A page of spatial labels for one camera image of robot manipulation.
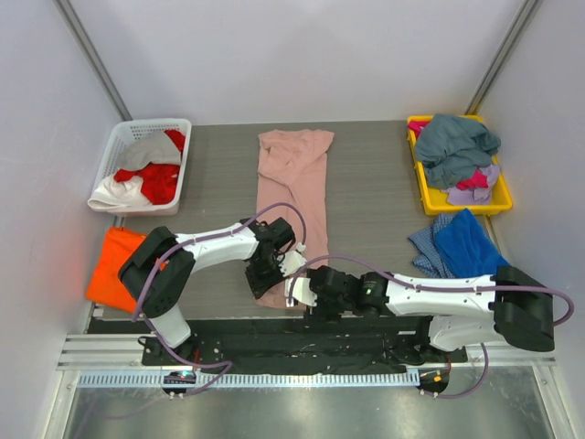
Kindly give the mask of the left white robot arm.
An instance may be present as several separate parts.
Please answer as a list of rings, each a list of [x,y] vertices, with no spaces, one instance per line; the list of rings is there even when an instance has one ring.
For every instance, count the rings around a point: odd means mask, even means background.
[[[199,234],[174,234],[161,226],[147,235],[123,264],[118,279],[162,337],[163,353],[176,365],[193,358],[192,331],[178,306],[189,277],[224,262],[244,261],[253,296],[263,297],[295,269],[288,264],[295,234],[283,218],[271,223],[244,219]]]

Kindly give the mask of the pink printed t shirt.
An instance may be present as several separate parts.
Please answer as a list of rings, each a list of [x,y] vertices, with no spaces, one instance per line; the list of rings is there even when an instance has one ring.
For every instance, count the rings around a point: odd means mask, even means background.
[[[289,203],[260,216],[268,223],[284,218],[299,241],[306,238],[303,255],[311,260],[328,253],[325,207],[327,151],[335,134],[325,130],[273,130],[259,135],[256,210]]]

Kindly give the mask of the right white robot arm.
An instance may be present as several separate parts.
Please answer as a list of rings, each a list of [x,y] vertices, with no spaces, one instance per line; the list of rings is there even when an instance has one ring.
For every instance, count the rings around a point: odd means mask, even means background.
[[[514,348],[555,347],[553,297],[543,284],[512,266],[472,278],[413,278],[368,272],[359,277],[327,266],[288,285],[292,297],[326,318],[418,316],[425,329],[412,339],[425,361],[476,343],[504,341]]]

